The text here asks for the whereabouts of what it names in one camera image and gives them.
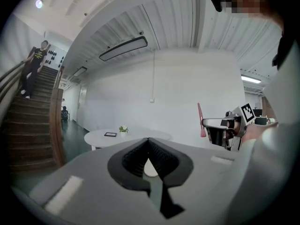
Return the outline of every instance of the man on staircase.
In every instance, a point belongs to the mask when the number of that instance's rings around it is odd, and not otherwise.
[[[22,62],[31,61],[30,65],[22,71],[22,75],[21,75],[21,81],[22,81],[21,94],[22,95],[25,94],[26,98],[30,98],[35,79],[38,73],[41,71],[43,65],[45,64],[46,56],[47,56],[47,51],[46,51],[47,46],[48,46],[48,41],[45,40],[44,42],[42,42],[41,48],[37,48],[36,50],[34,50],[32,55],[28,59],[22,61]]]

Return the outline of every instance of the fluorescent light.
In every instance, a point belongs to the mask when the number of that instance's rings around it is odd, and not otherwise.
[[[125,43],[122,43],[118,46],[113,47],[112,49],[101,54],[99,56],[99,58],[102,61],[107,61],[107,60],[112,59],[116,56],[119,56],[123,53],[127,53],[132,50],[139,49],[139,48],[146,47],[146,46],[148,46],[148,42],[147,42],[146,38],[144,36],[137,37],[130,41],[127,41]]]
[[[73,76],[78,77],[79,75],[81,75],[82,73],[84,73],[86,70],[88,70],[86,67],[81,67],[80,69],[78,69]]]
[[[43,6],[43,1],[42,0],[36,0],[36,7],[37,8],[42,8]]]
[[[244,75],[242,75],[242,80],[252,82],[252,83],[260,83],[261,82],[261,80],[258,80],[258,79],[252,78],[252,77],[247,77]]]

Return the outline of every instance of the white round table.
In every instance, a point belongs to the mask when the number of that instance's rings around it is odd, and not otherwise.
[[[117,136],[116,137],[104,136],[105,133],[117,133]],[[92,150],[96,150],[96,148],[109,147],[109,146],[116,145],[118,143],[145,138],[145,137],[161,138],[165,140],[171,139],[171,136],[167,133],[163,133],[156,130],[145,129],[145,128],[133,128],[129,130],[129,132],[125,137],[121,137],[119,133],[119,129],[96,130],[87,133],[84,136],[84,140],[87,144],[91,145]]]

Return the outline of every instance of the picture frame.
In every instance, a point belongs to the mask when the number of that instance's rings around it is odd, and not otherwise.
[[[105,133],[104,136],[106,136],[106,137],[116,137],[117,134],[116,133]]]

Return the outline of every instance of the potted plant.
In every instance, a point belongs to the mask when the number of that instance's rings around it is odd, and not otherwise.
[[[127,126],[121,126],[119,127],[120,135],[121,137],[125,137],[128,133],[128,127]]]

